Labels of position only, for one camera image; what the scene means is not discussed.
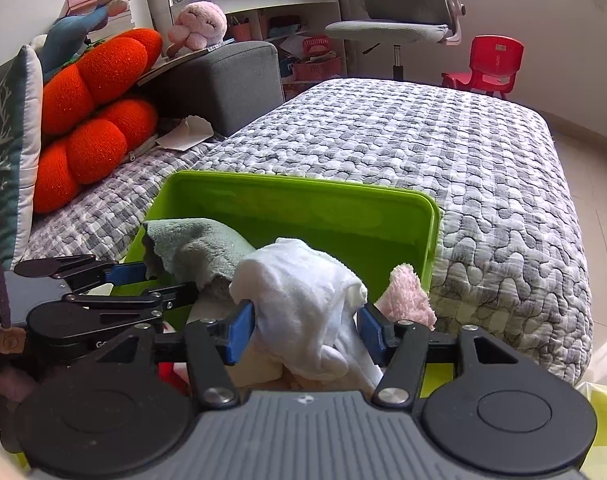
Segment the pink fuzzy sock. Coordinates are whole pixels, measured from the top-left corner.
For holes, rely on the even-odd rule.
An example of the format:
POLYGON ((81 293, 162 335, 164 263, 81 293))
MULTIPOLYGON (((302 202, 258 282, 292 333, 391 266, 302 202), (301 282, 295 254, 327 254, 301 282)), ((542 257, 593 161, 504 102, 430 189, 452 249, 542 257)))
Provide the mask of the pink fuzzy sock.
POLYGON ((375 307, 391 322, 406 320, 435 329, 437 315, 409 263, 401 263, 392 269, 388 287, 375 302, 375 307))

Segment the green terry cloth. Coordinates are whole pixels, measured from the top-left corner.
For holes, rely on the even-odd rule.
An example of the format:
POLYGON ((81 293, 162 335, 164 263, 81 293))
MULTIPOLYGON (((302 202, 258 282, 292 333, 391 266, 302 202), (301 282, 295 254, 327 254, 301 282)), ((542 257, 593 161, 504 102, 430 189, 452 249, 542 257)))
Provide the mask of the green terry cloth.
POLYGON ((255 250, 230 226, 207 218, 151 220, 143 229, 147 278, 171 276, 200 292, 228 287, 238 263, 255 250))

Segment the white glove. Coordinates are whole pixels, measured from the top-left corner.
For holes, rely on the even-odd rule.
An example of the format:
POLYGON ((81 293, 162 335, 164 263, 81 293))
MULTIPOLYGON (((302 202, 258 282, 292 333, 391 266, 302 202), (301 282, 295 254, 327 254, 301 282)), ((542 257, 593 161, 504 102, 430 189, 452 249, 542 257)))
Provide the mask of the white glove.
POLYGON ((371 393, 383 378, 355 326, 367 288, 336 258, 280 237, 238 263, 229 290, 255 307, 255 348, 306 387, 371 393))

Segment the grey checkered sofa cover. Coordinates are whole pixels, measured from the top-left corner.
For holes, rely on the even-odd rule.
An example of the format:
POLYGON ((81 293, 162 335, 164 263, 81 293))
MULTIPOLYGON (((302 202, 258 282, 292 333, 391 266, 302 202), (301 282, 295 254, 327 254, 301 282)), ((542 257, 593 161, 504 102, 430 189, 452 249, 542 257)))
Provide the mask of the grey checkered sofa cover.
POLYGON ((74 255, 121 259, 170 174, 195 168, 221 140, 213 136, 184 152, 153 148, 119 166, 67 206, 34 220, 22 259, 74 255))

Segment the green plastic bin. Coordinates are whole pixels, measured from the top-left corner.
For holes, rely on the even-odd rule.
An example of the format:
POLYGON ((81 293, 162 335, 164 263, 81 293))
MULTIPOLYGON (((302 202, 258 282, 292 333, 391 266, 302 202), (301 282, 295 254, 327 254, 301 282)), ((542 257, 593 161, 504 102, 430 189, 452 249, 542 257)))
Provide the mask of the green plastic bin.
MULTIPOLYGON (((358 275, 375 304, 390 272, 409 263, 423 289, 431 278, 440 214, 427 195, 338 181, 179 171, 154 200, 127 257, 143 262, 143 224, 162 219, 207 218, 240 233, 255 250, 278 238, 297 238, 358 275)), ((200 292, 190 318, 224 318, 241 301, 228 287, 200 292)))

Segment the orange bumpy cushion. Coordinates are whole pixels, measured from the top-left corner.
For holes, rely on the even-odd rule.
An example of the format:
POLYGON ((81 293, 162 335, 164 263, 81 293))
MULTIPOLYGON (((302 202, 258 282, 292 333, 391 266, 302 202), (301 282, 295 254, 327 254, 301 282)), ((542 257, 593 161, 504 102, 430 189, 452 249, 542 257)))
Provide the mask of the orange bumpy cushion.
POLYGON ((44 86, 36 214, 66 206, 151 140, 158 114, 130 90, 160 53, 158 32, 131 29, 87 50, 44 86))

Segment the white paper scrap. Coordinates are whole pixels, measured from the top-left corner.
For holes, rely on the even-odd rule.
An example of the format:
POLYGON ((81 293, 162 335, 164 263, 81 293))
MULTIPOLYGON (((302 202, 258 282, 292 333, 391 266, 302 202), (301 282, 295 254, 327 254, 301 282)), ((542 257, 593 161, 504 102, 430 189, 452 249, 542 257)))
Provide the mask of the white paper scrap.
POLYGON ((157 144, 164 150, 185 152, 214 136, 210 122, 198 116, 189 116, 181 120, 163 136, 159 136, 157 144))

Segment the green tree pattern pillow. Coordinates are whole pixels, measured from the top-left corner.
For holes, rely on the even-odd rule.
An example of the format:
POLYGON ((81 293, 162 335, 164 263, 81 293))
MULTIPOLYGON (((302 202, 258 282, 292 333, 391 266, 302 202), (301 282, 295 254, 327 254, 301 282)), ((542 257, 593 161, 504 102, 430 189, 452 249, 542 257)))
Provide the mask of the green tree pattern pillow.
POLYGON ((25 44, 0 81, 0 263, 23 257, 31 232, 41 152, 42 67, 25 44))

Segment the blue plush toy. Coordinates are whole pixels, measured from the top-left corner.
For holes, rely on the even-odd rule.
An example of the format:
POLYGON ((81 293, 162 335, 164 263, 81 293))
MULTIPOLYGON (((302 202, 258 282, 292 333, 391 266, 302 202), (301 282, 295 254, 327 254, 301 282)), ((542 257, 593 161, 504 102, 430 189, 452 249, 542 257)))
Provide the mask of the blue plush toy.
POLYGON ((47 84, 80 51, 90 32, 107 25, 108 19, 128 10, 127 0, 96 0, 92 12, 69 15, 55 22, 37 51, 47 84))

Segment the pink box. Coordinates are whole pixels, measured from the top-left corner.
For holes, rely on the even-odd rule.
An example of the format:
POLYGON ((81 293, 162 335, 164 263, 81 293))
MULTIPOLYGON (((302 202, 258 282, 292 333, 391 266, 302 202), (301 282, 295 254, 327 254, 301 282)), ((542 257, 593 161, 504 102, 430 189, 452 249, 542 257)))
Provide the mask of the pink box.
POLYGON ((104 18, 95 30, 105 27, 110 21, 130 14, 130 0, 64 0, 59 18, 83 16, 93 13, 96 9, 104 9, 104 18))

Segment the pink plush octopus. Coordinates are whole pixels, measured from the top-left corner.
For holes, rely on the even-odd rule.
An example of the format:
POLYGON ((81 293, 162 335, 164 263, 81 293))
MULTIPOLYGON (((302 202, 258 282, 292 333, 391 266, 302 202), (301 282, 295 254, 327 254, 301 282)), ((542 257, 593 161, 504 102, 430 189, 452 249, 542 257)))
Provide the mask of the pink plush octopus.
POLYGON ((218 46, 226 36, 228 20, 220 6, 210 1, 197 1, 183 8, 168 30, 168 58, 174 58, 182 48, 200 51, 218 46))

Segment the red plastic chair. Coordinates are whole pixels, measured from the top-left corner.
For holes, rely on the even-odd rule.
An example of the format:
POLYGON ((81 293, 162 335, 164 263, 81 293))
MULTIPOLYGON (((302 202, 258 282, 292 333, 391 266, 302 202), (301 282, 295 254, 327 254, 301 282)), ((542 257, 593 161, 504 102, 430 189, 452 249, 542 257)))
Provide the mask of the red plastic chair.
POLYGON ((467 73, 442 73, 441 86, 455 90, 497 94, 502 100, 513 91, 525 46, 512 37, 476 36, 469 52, 467 73))

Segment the grey office chair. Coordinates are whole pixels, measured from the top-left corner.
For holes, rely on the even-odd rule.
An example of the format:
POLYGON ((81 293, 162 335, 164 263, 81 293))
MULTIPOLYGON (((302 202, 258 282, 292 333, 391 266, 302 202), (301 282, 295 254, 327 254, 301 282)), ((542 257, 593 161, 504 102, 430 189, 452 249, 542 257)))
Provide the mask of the grey office chair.
POLYGON ((355 0, 369 15, 366 21, 343 20, 328 24, 325 34, 339 40, 368 42, 372 48, 393 45, 392 79, 403 79, 401 47, 415 42, 461 43, 461 0, 355 0))

